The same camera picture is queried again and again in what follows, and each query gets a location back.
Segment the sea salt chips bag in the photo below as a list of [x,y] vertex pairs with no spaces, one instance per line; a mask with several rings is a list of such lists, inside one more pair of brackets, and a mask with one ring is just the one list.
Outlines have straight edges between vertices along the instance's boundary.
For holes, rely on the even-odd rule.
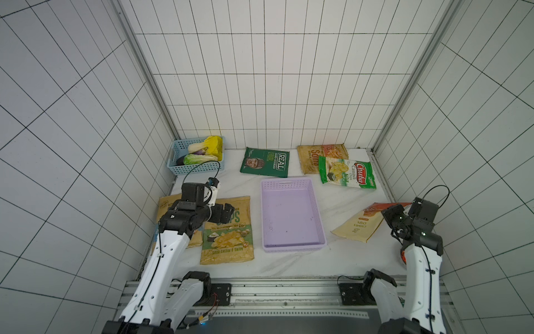
[[[159,208],[157,212],[157,223],[159,223],[163,215],[172,207],[173,203],[181,198],[182,198],[181,194],[175,194],[171,196],[162,197],[159,199]],[[204,226],[201,226],[199,229],[197,229],[193,233],[193,236],[189,242],[189,245],[187,246],[188,249],[203,245],[203,238],[202,238],[203,230],[204,230]]]

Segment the sour cream onion chips bag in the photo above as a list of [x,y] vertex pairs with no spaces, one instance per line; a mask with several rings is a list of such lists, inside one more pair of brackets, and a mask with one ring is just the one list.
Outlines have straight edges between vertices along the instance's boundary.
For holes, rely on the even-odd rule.
[[228,224],[204,224],[201,265],[247,262],[254,259],[250,196],[216,201],[216,204],[222,206],[226,203],[234,207]]

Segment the cream red cassava chips bag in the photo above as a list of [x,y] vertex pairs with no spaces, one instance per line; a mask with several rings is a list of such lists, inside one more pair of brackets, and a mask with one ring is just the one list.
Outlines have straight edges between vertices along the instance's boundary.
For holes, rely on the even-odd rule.
[[352,216],[331,233],[345,239],[367,243],[384,219],[381,211],[396,205],[406,208],[411,203],[374,203]]

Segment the green white cassava chips bag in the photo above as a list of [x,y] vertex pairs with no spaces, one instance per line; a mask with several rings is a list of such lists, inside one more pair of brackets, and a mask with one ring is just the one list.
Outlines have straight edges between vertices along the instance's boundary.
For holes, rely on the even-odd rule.
[[323,184],[330,183],[360,189],[377,188],[370,162],[319,157],[318,171]]

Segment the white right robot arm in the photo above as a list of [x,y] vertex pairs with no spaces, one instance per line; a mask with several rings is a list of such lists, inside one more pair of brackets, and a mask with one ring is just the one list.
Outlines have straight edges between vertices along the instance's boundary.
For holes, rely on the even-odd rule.
[[439,205],[415,198],[408,212],[402,204],[381,211],[391,236],[401,243],[407,276],[404,301],[392,277],[375,269],[364,277],[362,292],[378,307],[379,333],[446,333],[439,290],[444,246],[432,231],[438,210]]

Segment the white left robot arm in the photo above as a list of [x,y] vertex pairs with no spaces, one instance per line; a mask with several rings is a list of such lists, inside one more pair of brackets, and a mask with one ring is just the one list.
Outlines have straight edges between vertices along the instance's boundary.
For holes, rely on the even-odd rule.
[[206,222],[228,224],[234,213],[229,204],[216,203],[217,178],[182,185],[182,196],[160,218],[154,250],[130,302],[119,319],[108,321],[103,333],[174,333],[192,307],[211,299],[211,278],[190,271],[178,290],[168,295],[179,258],[195,231]]

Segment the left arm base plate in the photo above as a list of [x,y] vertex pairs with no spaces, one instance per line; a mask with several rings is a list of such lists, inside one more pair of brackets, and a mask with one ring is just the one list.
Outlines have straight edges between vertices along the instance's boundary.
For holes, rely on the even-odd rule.
[[229,283],[212,283],[204,288],[202,298],[194,306],[229,306],[232,285]]

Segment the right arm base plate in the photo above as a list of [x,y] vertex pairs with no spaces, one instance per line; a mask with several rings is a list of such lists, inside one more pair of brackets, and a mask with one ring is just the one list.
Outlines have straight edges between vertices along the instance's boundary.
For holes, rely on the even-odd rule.
[[343,306],[365,306],[368,304],[364,298],[362,283],[339,283],[338,288]]

